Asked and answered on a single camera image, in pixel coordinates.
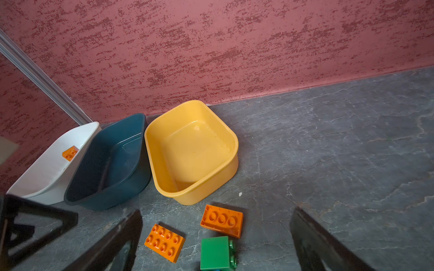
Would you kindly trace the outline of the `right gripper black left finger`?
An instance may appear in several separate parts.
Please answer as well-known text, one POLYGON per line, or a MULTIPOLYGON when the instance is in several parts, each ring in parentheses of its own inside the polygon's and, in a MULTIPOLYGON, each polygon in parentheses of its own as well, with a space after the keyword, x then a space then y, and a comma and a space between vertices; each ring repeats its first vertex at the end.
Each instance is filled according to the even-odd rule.
POLYGON ((142 232, 142 216, 134 210, 65 268, 67 271, 130 271, 142 232))

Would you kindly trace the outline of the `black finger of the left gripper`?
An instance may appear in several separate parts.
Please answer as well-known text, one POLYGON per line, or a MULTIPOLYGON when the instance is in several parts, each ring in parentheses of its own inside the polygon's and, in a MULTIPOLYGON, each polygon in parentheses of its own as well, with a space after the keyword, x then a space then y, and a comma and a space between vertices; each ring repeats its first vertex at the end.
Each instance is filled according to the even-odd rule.
POLYGON ((14 195, 1 195, 1 270, 10 271, 35 254, 44 246, 50 244, 78 224, 76 212, 62 210, 33 202, 14 195), (9 251, 31 239, 35 233, 34 225, 17 224, 15 218, 19 213, 27 213, 39 217, 57 219, 61 225, 40 239, 23 247, 14 254, 9 251))

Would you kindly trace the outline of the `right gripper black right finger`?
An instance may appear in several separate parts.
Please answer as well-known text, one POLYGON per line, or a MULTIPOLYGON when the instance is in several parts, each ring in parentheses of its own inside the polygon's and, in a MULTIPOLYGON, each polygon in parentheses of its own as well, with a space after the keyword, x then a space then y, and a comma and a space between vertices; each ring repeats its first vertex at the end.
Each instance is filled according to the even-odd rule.
POLYGON ((293 211, 290 232, 303 271, 324 271, 325 265, 332 271, 373 270, 300 207, 293 211))

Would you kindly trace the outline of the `orange lego brick studs up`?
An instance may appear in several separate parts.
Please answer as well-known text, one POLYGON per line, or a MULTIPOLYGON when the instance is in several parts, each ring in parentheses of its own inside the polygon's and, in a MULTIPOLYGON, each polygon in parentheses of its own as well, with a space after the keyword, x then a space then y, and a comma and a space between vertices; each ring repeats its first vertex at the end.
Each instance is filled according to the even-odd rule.
POLYGON ((185 238, 177 233, 155 224, 144 245, 172 263, 176 263, 183 248, 185 238))

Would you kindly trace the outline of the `orange lego brick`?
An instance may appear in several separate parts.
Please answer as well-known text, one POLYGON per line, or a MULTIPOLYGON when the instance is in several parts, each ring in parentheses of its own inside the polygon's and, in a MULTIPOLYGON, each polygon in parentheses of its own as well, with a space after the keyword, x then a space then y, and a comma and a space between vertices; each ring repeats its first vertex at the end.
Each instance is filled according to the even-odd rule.
POLYGON ((76 146, 72 146, 69 149, 67 149, 66 151, 62 152, 62 156, 66 160, 71 161, 78 152, 79 152, 79 149, 76 146))
POLYGON ((244 214, 207 204, 200 222, 203 228, 239 239, 243 228, 244 214))

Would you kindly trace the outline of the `green lego brick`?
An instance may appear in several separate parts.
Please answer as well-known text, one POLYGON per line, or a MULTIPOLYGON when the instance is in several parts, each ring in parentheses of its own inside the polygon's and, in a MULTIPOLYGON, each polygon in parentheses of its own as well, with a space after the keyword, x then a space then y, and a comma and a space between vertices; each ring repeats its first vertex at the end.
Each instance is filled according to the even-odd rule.
POLYGON ((235 244, 228 236, 206 238, 201 241, 201 271, 235 271, 235 244))

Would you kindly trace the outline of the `white plastic bin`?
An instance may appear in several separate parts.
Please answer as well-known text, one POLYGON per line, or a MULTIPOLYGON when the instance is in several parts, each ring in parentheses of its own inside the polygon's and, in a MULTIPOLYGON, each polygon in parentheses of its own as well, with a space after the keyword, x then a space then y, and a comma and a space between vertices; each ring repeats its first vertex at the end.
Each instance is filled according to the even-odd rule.
POLYGON ((95 121, 64 133, 18 178, 7 193, 46 205, 63 202, 81 159, 100 131, 100 124, 95 121), (76 146, 79 152, 68 161, 62 152, 72 146, 76 146))

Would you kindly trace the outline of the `dark teal plastic bin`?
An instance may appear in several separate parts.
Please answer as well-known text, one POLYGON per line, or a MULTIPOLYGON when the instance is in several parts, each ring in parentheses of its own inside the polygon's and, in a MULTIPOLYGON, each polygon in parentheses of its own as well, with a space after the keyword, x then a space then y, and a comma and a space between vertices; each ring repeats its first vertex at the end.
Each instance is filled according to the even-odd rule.
POLYGON ((100 131, 73 175, 64 202, 104 211, 140 194, 151 179, 146 128, 146 116, 134 114, 100 131))

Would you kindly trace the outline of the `yellow plastic bin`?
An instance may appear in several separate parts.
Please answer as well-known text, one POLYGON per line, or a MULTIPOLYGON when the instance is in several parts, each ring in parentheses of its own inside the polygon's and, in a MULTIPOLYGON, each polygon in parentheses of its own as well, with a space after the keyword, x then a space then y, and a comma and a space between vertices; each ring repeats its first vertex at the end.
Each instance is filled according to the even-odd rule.
POLYGON ((238 137, 207 105, 190 100, 153 120, 144 139, 156 189, 194 205, 238 170, 238 137))

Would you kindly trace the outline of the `aluminium corner post left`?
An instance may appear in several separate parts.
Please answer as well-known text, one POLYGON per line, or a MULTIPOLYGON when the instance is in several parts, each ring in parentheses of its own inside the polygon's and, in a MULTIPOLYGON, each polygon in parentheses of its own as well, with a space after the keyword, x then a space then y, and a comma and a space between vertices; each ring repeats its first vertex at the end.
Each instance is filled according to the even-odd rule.
POLYGON ((16 44, 1 31, 1 53, 79 125, 92 119, 16 44))

